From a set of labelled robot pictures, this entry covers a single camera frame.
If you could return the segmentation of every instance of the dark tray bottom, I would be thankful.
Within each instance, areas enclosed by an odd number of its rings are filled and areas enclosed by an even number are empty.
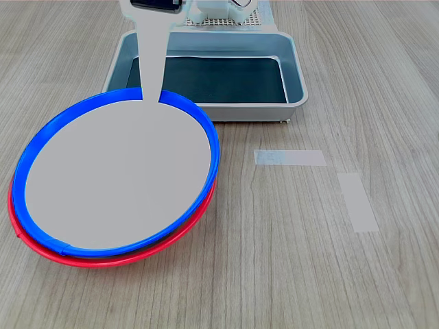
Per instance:
[[[139,86],[135,58],[127,88]],[[287,103],[278,62],[271,58],[167,58],[163,89],[195,103]]]

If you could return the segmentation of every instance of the tray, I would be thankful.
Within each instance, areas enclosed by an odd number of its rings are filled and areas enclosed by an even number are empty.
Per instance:
[[[104,91],[140,85],[137,34],[121,37]],[[288,121],[308,92],[292,37],[282,32],[176,30],[163,89],[212,121]]]

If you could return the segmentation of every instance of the white plate center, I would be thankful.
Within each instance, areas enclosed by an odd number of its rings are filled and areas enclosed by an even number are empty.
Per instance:
[[[211,149],[187,113],[122,101],[62,128],[30,169],[31,218],[55,239],[85,249],[116,248],[164,230],[194,203]]]

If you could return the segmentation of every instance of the blue rim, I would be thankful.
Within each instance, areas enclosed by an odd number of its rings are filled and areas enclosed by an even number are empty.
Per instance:
[[[145,240],[133,243],[131,245],[112,249],[83,249],[74,247],[72,245],[69,245],[68,243],[59,241],[49,236],[35,224],[35,222],[30,217],[29,212],[27,211],[25,201],[25,188],[29,171],[39,152],[43,149],[46,143],[65,125],[87,112],[108,105],[110,103],[134,100],[142,100],[142,90],[140,87],[112,90],[85,99],[84,101],[81,101],[80,103],[77,103],[70,108],[67,108],[65,111],[61,112],[50,122],[48,122],[48,124],[45,125],[37,133],[37,135],[35,135],[35,137],[31,140],[31,142],[21,155],[21,158],[15,170],[14,181],[12,183],[12,203],[14,204],[16,216],[26,232],[35,241],[37,241],[47,249],[53,250],[54,252],[63,256],[97,258],[125,254],[127,252],[132,252],[139,248],[146,247],[156,242],[157,240],[160,240],[163,237],[169,235],[176,228],[181,226],[195,212],[195,210],[200,206],[200,204],[203,202],[203,200],[206,198],[207,194],[211,190],[213,183],[216,179],[218,166],[220,163],[220,142],[216,129],[213,126],[210,118],[195,103],[189,101],[183,96],[177,95],[176,93],[163,90],[161,93],[160,102],[173,106],[175,108],[179,108],[182,111],[185,111],[187,114],[191,115],[195,120],[197,120],[198,123],[204,128],[211,147],[211,166],[206,182],[198,198],[183,214],[183,216],[181,216],[164,230],[156,233],[153,236],[150,236]]]

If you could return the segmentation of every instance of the tape strip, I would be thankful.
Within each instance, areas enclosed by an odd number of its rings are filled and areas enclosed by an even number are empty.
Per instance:
[[[378,224],[359,174],[339,173],[337,176],[354,232],[378,232]]]
[[[325,167],[327,165],[322,151],[312,150],[264,150],[254,151],[256,165],[280,166],[313,166]]]

